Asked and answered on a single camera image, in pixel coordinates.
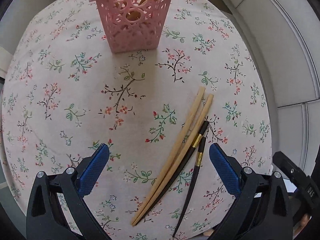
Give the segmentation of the black chopstick gold band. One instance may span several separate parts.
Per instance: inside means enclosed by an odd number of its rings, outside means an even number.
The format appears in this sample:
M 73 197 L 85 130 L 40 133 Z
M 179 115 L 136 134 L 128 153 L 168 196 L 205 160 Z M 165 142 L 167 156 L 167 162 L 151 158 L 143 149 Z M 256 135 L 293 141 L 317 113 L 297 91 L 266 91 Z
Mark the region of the black chopstick gold band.
M 192 157 L 194 151 L 196 150 L 197 146 L 199 146 L 201 139 L 203 138 L 203 135 L 209 125 L 209 121 L 205 120 L 199 130 L 199 134 L 194 140 L 193 144 L 188 148 L 184 158 L 179 163 L 179 166 L 171 176 L 170 180 L 167 182 L 164 189 L 160 192 L 160 194 L 157 196 L 157 198 L 153 201 L 151 206 L 147 209 L 147 211 L 142 215 L 142 217 L 138 220 L 140 222 L 152 209 L 153 207 L 161 200 L 161 198 L 165 195 L 165 193 L 168 191 L 168 189 L 171 187 L 173 182 L 177 179 L 180 172 L 184 169 L 185 165 L 188 163 L 189 159 Z
M 195 184 L 196 184 L 196 181 L 197 181 L 197 177 L 199 175 L 199 171 L 200 171 L 200 166 L 201 166 L 201 163 L 202 163 L 202 158 L 203 158 L 205 145 L 206 145 L 206 138 L 202 137 L 201 140 L 200 140 L 199 146 L 198 146 L 197 157 L 196 157 L 194 170 L 193 170 L 193 176 L 191 178 L 191 182 L 190 182 L 190 185 L 189 185 L 187 196 L 185 198 L 185 202 L 184 202 L 184 206 L 182 208 L 182 212 L 180 214 L 178 223 L 177 223 L 177 225 L 175 227 L 175 231 L 174 231 L 174 233 L 172 235 L 173 238 L 176 236 L 178 228 L 180 227 L 180 224 L 181 224 L 181 222 L 183 220 L 183 217 L 184 217 L 184 215 L 185 215 L 185 213 L 187 211 L 189 202 L 191 200 L 191 197 L 192 197 L 192 194 L 193 194 L 193 191 L 194 191 L 194 187 L 195 187 Z

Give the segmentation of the wooden chopstick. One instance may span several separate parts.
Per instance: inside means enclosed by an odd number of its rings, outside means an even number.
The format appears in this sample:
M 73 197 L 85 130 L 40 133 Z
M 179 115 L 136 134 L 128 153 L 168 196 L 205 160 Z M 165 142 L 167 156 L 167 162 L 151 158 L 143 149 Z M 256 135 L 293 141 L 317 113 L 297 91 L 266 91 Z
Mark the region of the wooden chopstick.
M 191 123 L 191 125 L 189 127 L 189 130 L 188 130 L 187 134 L 185 135 L 185 137 L 183 139 L 183 142 L 182 142 L 182 144 L 181 144 L 181 146 L 180 146 L 180 148 L 178 150 L 176 158 L 173 161 L 173 164 L 169 168 L 169 171 L 165 175 L 165 177 L 162 180 L 159 188 L 156 190 L 156 192 L 153 195 L 153 197 L 151 198 L 151 200 L 148 202 L 147 206 L 144 208 L 142 213 L 138 216 L 137 220 L 134 222 L 133 226 L 135 226 L 138 223 L 138 220 L 142 217 L 142 215 L 144 215 L 144 213 L 151 206 L 153 201 L 157 198 L 157 196 L 160 194 L 160 192 L 164 189 L 164 187 L 166 186 L 167 182 L 170 180 L 171 176 L 173 175 L 173 173 L 175 172 L 175 170 L 179 166 L 179 163 L 184 158 L 188 148 L 193 144 L 194 140 L 198 136 L 199 129 L 201 128 L 201 125 L 202 125 L 202 123 L 203 123 L 203 121 L 204 121 L 204 119 L 205 119 L 205 117 L 206 117 L 206 115 L 207 115 L 207 113 L 208 113 L 208 111 L 210 109 L 213 97 L 214 97 L 213 94 L 209 94 L 207 96 L 205 104 L 204 104 L 204 107 L 203 107 L 201 113 L 199 114 L 199 117 L 198 117 L 197 121 L 193 120 L 193 122 Z
M 164 179 L 165 175 L 167 174 L 167 172 L 169 171 L 169 168 L 171 167 L 171 165 L 173 164 L 173 161 L 176 158 L 176 155 L 178 153 L 178 150 L 183 142 L 183 139 L 185 137 L 185 135 L 187 134 L 189 127 L 191 125 L 191 123 L 193 122 L 194 116 L 197 112 L 197 109 L 200 105 L 201 99 L 203 97 L 205 88 L 203 86 L 199 87 L 199 90 L 197 92 L 196 98 L 193 101 L 193 104 L 191 105 L 191 108 L 189 109 L 189 112 L 187 114 L 187 118 L 186 121 L 183 125 L 183 128 L 180 130 L 180 132 L 177 135 L 177 138 L 175 140 L 175 143 L 170 151 L 170 154 L 167 158 L 167 161 L 165 162 L 165 164 L 163 165 L 160 174 L 157 176 L 157 179 L 154 183 L 154 185 L 152 186 L 151 190 L 149 191 L 149 193 L 147 194 L 143 204 L 140 206 L 140 208 L 138 209 L 138 211 L 136 212 L 135 216 L 131 219 L 130 224 L 133 225 L 134 222 L 137 220 L 138 216 L 142 213 L 142 211 L 144 210 L 144 208 L 147 206 L 148 202 L 151 200 L 151 198 L 153 197 L 153 195 L 155 194 L 156 190 L 159 188 L 162 180 Z

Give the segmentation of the floral tablecloth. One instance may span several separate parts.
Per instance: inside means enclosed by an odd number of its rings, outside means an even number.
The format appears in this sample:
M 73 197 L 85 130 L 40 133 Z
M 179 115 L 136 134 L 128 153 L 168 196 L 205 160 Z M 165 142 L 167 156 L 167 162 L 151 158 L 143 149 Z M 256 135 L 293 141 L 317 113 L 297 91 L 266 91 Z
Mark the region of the floral tablecloth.
M 258 72 L 231 20 L 208 0 L 172 0 L 155 50 L 114 54 L 90 0 L 56 0 L 25 27 L 5 78 L 1 146 L 11 194 L 26 212 L 34 178 L 75 167 L 100 144 L 110 159 L 85 201 L 113 239 L 188 239 L 232 204 L 208 155 L 179 223 L 190 159 L 162 200 L 131 219 L 154 185 L 200 87 L 213 94 L 207 144 L 271 172 Z

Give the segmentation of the pink perforated utensil basket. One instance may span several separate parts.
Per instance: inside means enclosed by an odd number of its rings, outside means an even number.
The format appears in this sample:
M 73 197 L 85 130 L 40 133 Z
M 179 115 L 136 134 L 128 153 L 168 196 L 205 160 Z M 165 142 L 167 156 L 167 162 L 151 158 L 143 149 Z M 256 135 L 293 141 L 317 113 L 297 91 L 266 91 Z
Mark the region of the pink perforated utensil basket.
M 90 1 L 97 5 L 112 53 L 158 47 L 171 0 Z

